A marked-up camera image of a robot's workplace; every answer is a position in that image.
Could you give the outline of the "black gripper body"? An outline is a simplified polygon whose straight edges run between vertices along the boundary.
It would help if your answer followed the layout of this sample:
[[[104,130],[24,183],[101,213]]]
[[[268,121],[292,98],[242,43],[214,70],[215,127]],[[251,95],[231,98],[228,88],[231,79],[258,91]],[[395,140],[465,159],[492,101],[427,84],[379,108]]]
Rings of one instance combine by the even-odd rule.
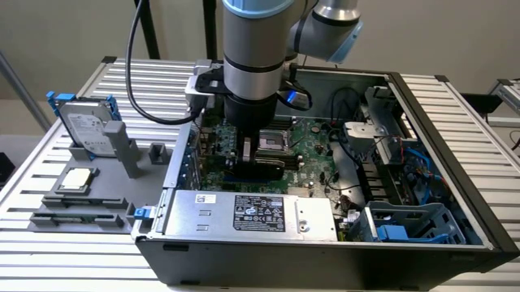
[[[260,100],[247,100],[234,94],[226,96],[224,117],[236,128],[239,139],[255,137],[259,130],[268,126],[274,119],[276,102],[274,94]]]

